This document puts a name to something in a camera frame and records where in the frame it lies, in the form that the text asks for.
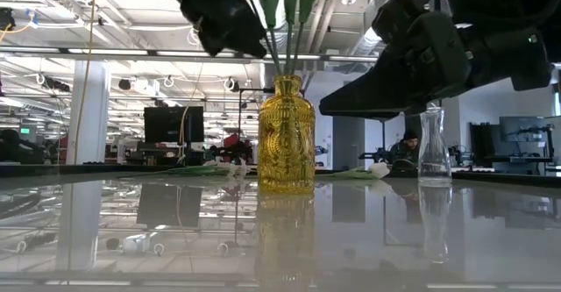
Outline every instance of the monitor screen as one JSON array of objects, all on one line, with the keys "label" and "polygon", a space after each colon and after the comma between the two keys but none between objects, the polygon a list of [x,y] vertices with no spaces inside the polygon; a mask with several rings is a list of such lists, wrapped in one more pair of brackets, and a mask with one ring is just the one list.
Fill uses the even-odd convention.
[{"label": "monitor screen", "polygon": [[[144,108],[146,143],[179,142],[185,107]],[[204,142],[204,108],[188,107],[183,124],[186,142]]]}]

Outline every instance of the cable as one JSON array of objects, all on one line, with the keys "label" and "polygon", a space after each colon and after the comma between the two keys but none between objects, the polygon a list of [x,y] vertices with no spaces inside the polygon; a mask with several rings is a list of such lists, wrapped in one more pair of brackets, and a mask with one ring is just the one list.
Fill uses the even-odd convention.
[{"label": "cable", "polygon": [[29,28],[30,25],[32,25],[32,23],[33,23],[33,16],[34,16],[34,15],[33,15],[33,13],[32,13],[32,14],[31,14],[31,19],[29,20],[29,22],[27,23],[27,25],[25,25],[25,27],[23,27],[23,28],[21,28],[21,29],[18,29],[18,30],[16,30],[16,31],[8,31],[8,30],[10,30],[10,28],[11,28],[11,25],[8,25],[8,26],[6,27],[6,29],[4,29],[4,30],[2,31],[3,35],[4,35],[4,34],[15,34],[15,33],[20,33],[20,32],[25,31],[27,28]]},{"label": "cable", "polygon": [[6,33],[8,32],[8,30],[10,30],[11,28],[11,24],[8,24],[4,30],[2,31],[2,36],[0,36],[0,43],[2,43],[2,41],[4,40],[4,36],[6,35]]},{"label": "cable", "polygon": [[94,42],[94,16],[96,14],[96,0],[91,1],[91,15],[89,17],[89,43],[88,43],[88,59],[86,60],[86,76],[84,77],[84,85],[82,90],[82,98],[80,100],[80,109],[78,110],[78,125],[76,126],[76,142],[75,142],[75,153],[74,153],[74,163],[76,165],[76,158],[78,157],[78,148],[80,142],[80,127],[82,125],[82,113],[84,107],[84,99],[86,97],[86,91],[88,90],[88,80],[89,80],[89,64],[91,62],[91,49],[93,48]]},{"label": "cable", "polygon": [[[175,200],[175,215],[177,216],[177,222],[179,223],[179,226],[181,228],[181,234],[183,234],[183,239],[185,240],[185,249],[187,249],[189,245],[189,241],[187,239],[187,234],[183,229],[183,223],[181,222],[181,192],[183,191],[183,188],[180,186],[177,186],[176,188],[177,188],[177,199]],[[193,268],[193,260],[191,259],[191,253],[188,253],[188,256],[189,256],[189,264],[191,265],[191,272],[194,273],[195,269]]]},{"label": "cable", "polygon": [[[201,73],[202,73],[202,67],[204,66],[204,63],[201,63],[201,68],[199,69],[199,78],[197,78],[196,80],[196,84],[195,87],[193,88],[193,92],[191,93],[191,97],[189,98],[189,101],[193,100],[193,97],[195,96],[195,92],[197,90],[197,87],[199,86],[199,80],[201,77]],[[187,115],[187,110],[189,109],[189,106],[186,105],[185,106],[185,110],[183,111],[183,116],[181,117],[181,125],[180,125],[180,129],[179,129],[179,142],[180,142],[180,146],[179,146],[179,154],[178,154],[178,160],[177,162],[181,161],[181,157],[185,156],[184,155],[184,151],[183,151],[183,145],[185,144],[185,133],[184,133],[184,129],[185,129],[185,116]]]}]

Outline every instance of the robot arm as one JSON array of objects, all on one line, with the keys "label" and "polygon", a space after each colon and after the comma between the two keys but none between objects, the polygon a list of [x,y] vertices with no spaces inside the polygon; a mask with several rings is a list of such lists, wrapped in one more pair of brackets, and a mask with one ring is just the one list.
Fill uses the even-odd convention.
[{"label": "robot arm", "polygon": [[322,114],[386,120],[504,78],[518,91],[549,85],[561,61],[559,0],[447,0],[450,14],[428,10],[430,1],[380,7],[372,28],[386,48],[320,102]]}]

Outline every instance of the computer monitor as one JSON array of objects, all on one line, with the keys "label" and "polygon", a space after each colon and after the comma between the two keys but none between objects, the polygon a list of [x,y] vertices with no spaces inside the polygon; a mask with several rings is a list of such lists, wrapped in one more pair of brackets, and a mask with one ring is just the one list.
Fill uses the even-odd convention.
[{"label": "computer monitor", "polygon": [[[146,143],[179,142],[185,107],[144,108]],[[188,107],[183,124],[184,141],[204,142],[204,108]]]},{"label": "computer monitor", "polygon": [[501,139],[505,142],[545,142],[542,117],[500,117]]}]

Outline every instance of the dark hair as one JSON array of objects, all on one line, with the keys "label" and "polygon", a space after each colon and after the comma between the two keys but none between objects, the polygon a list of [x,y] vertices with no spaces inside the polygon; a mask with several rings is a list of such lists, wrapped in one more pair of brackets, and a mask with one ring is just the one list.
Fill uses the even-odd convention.
[{"label": "dark hair", "polygon": [[415,133],[415,131],[413,130],[406,130],[405,134],[403,134],[403,139],[404,140],[408,140],[408,139],[419,139],[419,137],[417,137],[417,133]]}]

